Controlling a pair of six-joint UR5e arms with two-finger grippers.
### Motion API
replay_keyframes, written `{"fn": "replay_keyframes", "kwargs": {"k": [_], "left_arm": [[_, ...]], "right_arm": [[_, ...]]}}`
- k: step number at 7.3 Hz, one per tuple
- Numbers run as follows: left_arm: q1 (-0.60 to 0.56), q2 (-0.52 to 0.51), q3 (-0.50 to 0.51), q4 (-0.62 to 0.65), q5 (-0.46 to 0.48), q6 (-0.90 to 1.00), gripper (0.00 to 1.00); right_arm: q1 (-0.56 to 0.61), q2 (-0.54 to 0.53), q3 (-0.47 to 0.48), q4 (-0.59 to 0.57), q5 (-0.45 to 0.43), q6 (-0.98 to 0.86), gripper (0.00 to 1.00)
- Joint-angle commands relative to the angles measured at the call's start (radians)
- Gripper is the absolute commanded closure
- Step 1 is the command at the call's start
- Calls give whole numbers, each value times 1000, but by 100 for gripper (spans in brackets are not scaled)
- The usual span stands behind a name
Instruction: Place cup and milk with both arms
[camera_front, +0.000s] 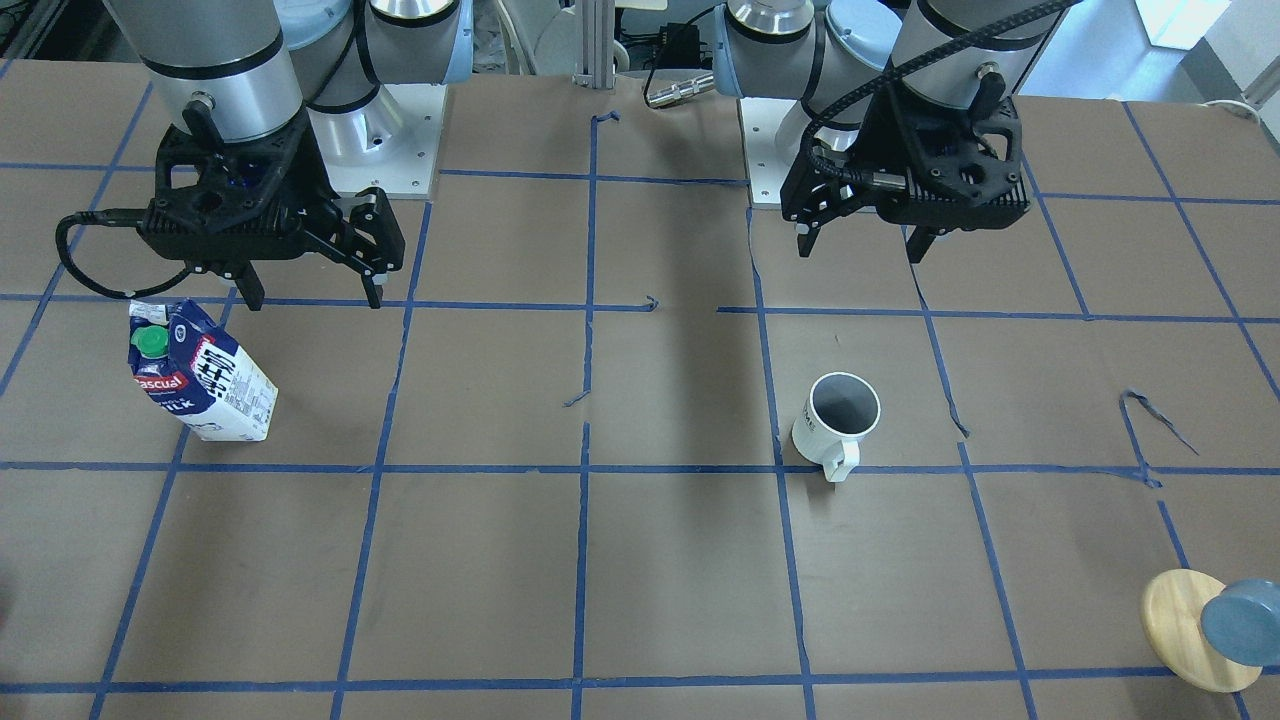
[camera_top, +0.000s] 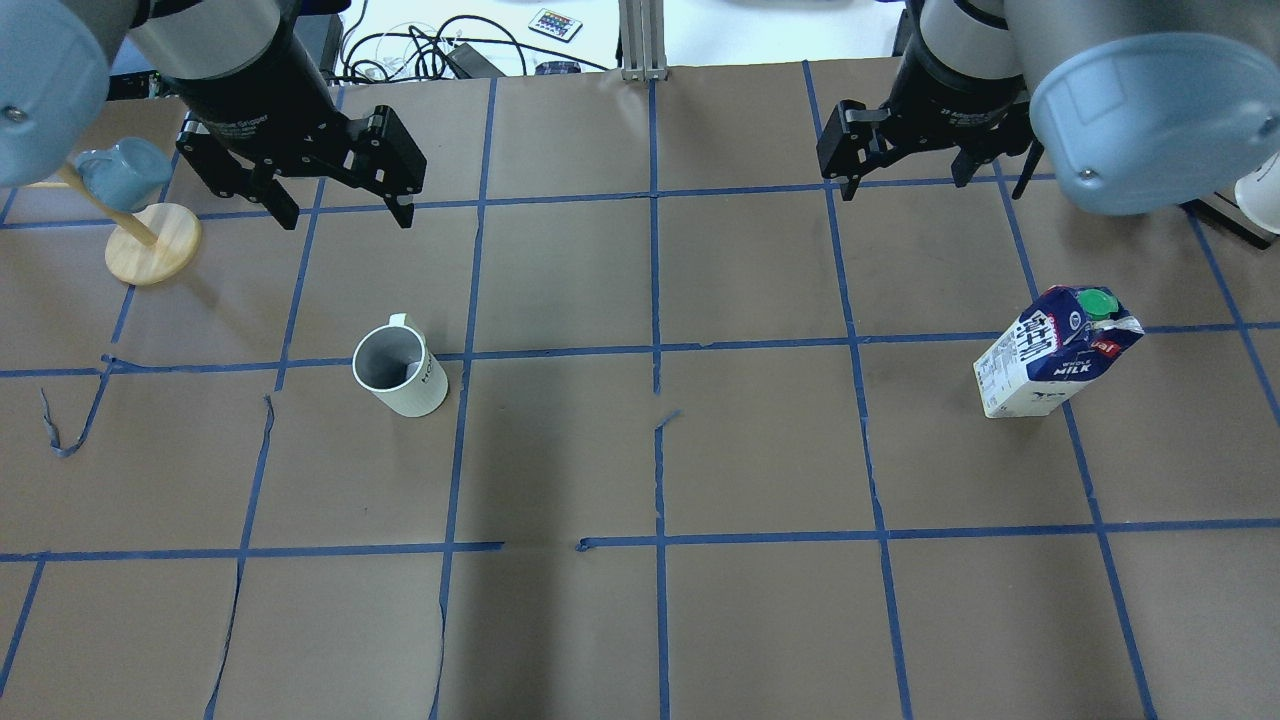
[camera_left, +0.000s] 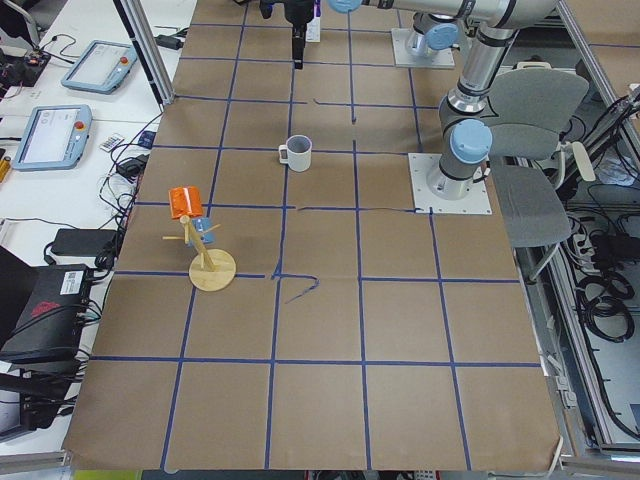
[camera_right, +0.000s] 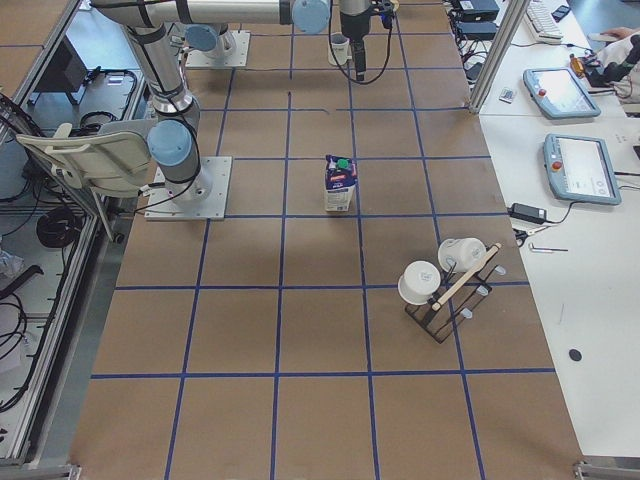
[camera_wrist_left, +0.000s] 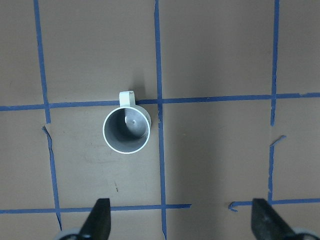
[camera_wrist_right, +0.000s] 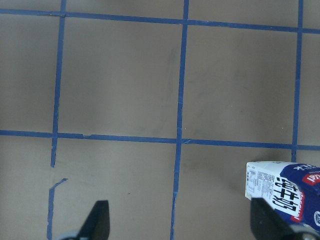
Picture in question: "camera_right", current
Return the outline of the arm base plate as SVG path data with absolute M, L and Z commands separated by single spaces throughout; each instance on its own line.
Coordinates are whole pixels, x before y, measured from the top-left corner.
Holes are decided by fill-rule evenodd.
M 245 68 L 251 33 L 247 30 L 228 30 L 218 38 L 216 46 L 209 51 L 188 49 L 187 69 L 233 69 Z
M 189 189 L 178 196 L 188 183 L 171 182 L 152 189 L 151 206 L 142 213 L 150 221 L 223 220 L 225 217 L 233 158 L 205 156 L 200 158 L 200 173 Z

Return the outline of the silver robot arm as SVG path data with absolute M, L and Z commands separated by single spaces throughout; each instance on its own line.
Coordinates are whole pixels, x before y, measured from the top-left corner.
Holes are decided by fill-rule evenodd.
M 201 158 L 196 139 L 200 107 L 172 54 L 165 24 L 202 26 L 215 48 L 220 37 L 217 26 L 293 24 L 316 34 L 328 26 L 331 12 L 326 1 L 93 1 L 91 5 L 122 26 L 149 83 L 158 123 L 151 128 L 147 145 L 164 176 L 166 201 L 181 210 L 224 202 L 228 184 L 218 182 Z
M 223 43 L 226 24 L 248 22 L 293 25 L 307 34 L 319 34 L 331 26 L 331 1 L 178 1 L 179 21 L 186 25 L 187 43 L 201 51 L 218 49 Z M 393 10 L 382 1 L 341 1 L 340 31 L 348 39 L 354 64 L 353 83 L 366 85 L 365 37 L 371 18 L 393 18 Z

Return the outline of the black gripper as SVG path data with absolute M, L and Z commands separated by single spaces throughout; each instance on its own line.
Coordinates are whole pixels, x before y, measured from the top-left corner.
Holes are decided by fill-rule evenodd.
M 358 82 L 364 82 L 366 48 L 363 40 L 370 32 L 370 18 L 373 12 L 372 1 L 340 0 L 339 12 L 341 33 L 351 40 L 355 78 Z

